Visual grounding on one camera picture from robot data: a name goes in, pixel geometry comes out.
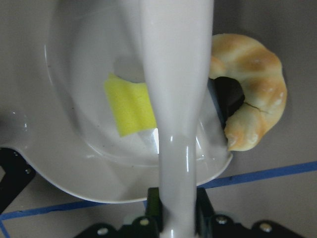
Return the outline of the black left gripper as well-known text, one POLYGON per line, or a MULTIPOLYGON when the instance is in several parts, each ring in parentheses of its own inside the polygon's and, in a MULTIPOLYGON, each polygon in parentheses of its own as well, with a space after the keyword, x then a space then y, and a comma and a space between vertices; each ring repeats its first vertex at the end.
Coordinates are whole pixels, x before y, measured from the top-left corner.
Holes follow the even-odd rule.
POLYGON ((17 151, 0 149, 0 167, 4 175, 0 181, 0 212, 2 213, 33 180, 36 171, 17 151))

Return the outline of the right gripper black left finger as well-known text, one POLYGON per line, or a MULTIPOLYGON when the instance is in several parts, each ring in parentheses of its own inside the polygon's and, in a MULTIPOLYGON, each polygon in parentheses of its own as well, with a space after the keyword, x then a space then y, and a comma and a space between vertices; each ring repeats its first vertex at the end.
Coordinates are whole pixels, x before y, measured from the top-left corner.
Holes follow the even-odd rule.
POLYGON ((151 187, 148 189, 146 216, 152 217, 157 225, 158 231, 163 230, 162 203, 159 197, 159 188, 151 187))

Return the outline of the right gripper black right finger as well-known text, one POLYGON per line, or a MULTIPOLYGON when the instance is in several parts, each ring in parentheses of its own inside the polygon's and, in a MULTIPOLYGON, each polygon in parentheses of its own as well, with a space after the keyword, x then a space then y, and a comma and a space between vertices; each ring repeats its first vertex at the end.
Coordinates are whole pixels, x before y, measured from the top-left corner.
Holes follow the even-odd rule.
POLYGON ((211 233, 211 221, 215 211, 204 188, 197 188, 195 212, 196 233, 211 233))

